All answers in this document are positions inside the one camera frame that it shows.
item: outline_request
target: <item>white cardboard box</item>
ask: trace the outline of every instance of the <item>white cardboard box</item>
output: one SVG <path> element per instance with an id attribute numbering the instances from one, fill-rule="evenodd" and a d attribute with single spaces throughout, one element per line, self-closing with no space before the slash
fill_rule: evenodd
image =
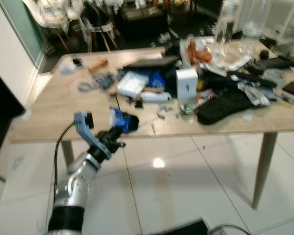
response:
<path id="1" fill-rule="evenodd" d="M 177 99 L 192 99 L 196 96 L 198 75 L 195 68 L 176 71 Z"/>

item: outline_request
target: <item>wooden table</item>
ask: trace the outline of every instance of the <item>wooden table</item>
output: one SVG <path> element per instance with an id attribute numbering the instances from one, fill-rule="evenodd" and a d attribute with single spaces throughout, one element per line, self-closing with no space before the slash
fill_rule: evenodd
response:
<path id="1" fill-rule="evenodd" d="M 257 53 L 265 47 L 257 42 Z M 99 71 L 114 72 L 116 68 L 136 61 L 138 58 L 153 56 L 163 51 L 163 48 L 149 48 L 137 50 L 115 51 L 94 54 L 79 54 L 86 65 L 91 64 L 96 58 L 106 57 L 109 66 Z M 197 123 L 194 115 L 176 117 L 179 112 L 179 103 L 173 100 L 166 105 L 174 108 L 167 113 L 165 120 L 157 117 L 156 111 L 160 104 L 144 104 L 144 109 L 135 109 L 127 103 L 123 96 L 110 97 L 107 93 L 96 90 L 89 93 L 81 93 L 77 89 L 80 81 L 90 81 L 91 76 L 86 69 L 81 69 L 70 75 L 61 75 L 59 69 L 70 63 L 72 56 L 62 57 L 54 70 L 52 80 L 47 84 L 41 95 L 32 107 L 32 114 L 28 120 L 22 121 L 14 130 L 10 140 L 17 141 L 55 141 L 64 128 L 73 120 L 76 111 L 91 111 L 94 116 L 95 130 L 109 129 L 109 106 L 117 107 L 130 114 L 137 115 L 141 127 L 135 133 L 126 137 L 171 137 L 180 135 L 209 135 L 263 132 L 264 138 L 260 153 L 257 178 L 253 198 L 253 208 L 257 208 L 264 183 L 268 174 L 273 149 L 279 131 L 294 131 L 294 106 L 287 107 L 282 102 L 272 103 L 269 107 L 248 110 L 231 115 L 216 124 L 203 126 Z M 287 82 L 294 81 L 294 72 L 286 70 Z M 248 121 L 244 114 L 252 116 Z M 67 164 L 73 160 L 71 140 L 80 139 L 75 130 L 71 130 L 65 136 L 63 150 L 67 158 Z"/>

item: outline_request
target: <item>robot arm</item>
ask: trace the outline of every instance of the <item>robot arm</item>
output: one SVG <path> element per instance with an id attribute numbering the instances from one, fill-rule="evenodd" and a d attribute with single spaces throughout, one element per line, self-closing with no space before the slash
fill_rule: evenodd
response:
<path id="1" fill-rule="evenodd" d="M 110 159 L 119 147 L 125 147 L 124 143 L 117 142 L 121 134 L 138 127 L 137 117 L 122 112 L 119 115 L 127 121 L 109 131 L 99 132 L 95 137 L 90 132 L 94 126 L 91 114 L 80 112 L 74 115 L 76 130 L 90 147 L 69 165 L 68 175 L 58 184 L 48 235 L 81 234 L 89 185 L 100 170 L 101 163 Z"/>

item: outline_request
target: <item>cable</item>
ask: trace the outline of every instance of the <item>cable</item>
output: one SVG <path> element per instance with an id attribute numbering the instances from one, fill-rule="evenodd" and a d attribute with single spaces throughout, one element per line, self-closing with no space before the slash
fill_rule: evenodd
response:
<path id="1" fill-rule="evenodd" d="M 55 145 L 54 159 L 53 159 L 53 166 L 54 166 L 53 202 L 55 202 L 55 191 L 58 187 L 58 148 L 59 148 L 60 142 L 62 141 L 63 136 L 72 126 L 74 126 L 74 121 L 69 126 L 67 126 L 67 128 L 65 128 L 65 130 L 62 132 L 62 134 L 60 135 Z"/>
<path id="2" fill-rule="evenodd" d="M 236 225 L 233 225 L 233 224 L 221 224 L 221 225 L 218 225 L 216 226 L 215 228 L 211 229 L 207 235 L 213 235 L 215 234 L 217 231 L 219 231 L 220 229 L 223 229 L 223 228 L 234 228 L 234 229 L 237 229 L 237 230 L 240 230 L 242 231 L 243 233 L 247 234 L 247 235 L 251 235 L 249 232 L 247 232 L 245 229 L 242 229 Z"/>

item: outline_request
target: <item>floor tile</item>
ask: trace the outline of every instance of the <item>floor tile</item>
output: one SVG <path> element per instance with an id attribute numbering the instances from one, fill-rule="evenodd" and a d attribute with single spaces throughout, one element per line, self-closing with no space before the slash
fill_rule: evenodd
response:
<path id="1" fill-rule="evenodd" d="M 130 168 L 143 234 L 204 218 L 211 227 L 244 227 L 212 171 L 197 152 Z"/>
<path id="2" fill-rule="evenodd" d="M 16 200 L 49 192 L 53 173 L 54 142 L 12 144 L 2 201 Z M 61 149 L 59 174 L 65 172 Z"/>
<path id="3" fill-rule="evenodd" d="M 94 179 L 90 186 L 82 232 L 84 235 L 140 233 L 127 171 Z"/>
<path id="4" fill-rule="evenodd" d="M 192 136 L 192 139 L 199 149 L 213 147 L 220 144 L 228 144 L 229 141 L 237 141 L 254 135 L 255 133 L 231 134 L 231 135 L 208 135 Z"/>
<path id="5" fill-rule="evenodd" d="M 93 235 L 94 231 L 105 235 L 140 233 L 127 171 L 95 178 L 85 208 L 84 235 Z M 44 234 L 51 211 L 52 194 L 49 193 L 1 203 L 0 235 Z"/>
<path id="6" fill-rule="evenodd" d="M 156 158 L 178 156 L 197 151 L 190 137 L 124 139 L 126 163 L 128 167 L 152 162 Z"/>
<path id="7" fill-rule="evenodd" d="M 278 144 L 258 209 L 250 207 L 260 148 L 252 135 L 200 150 L 252 232 L 294 218 L 294 160 Z"/>
<path id="8" fill-rule="evenodd" d="M 0 235 L 41 235 L 45 231 L 48 193 L 0 204 Z"/>
<path id="9" fill-rule="evenodd" d="M 294 220 L 259 233 L 258 235 L 294 235 Z"/>
<path id="10" fill-rule="evenodd" d="M 83 141 L 73 141 L 74 158 L 87 151 Z M 53 180 L 54 142 L 11 144 L 3 201 L 27 198 L 49 192 Z M 97 176 L 126 169 L 124 153 L 119 149 L 109 161 L 102 164 Z M 61 146 L 58 149 L 58 175 L 67 171 Z"/>
<path id="11" fill-rule="evenodd" d="M 294 158 L 294 132 L 279 133 L 277 142 Z"/>

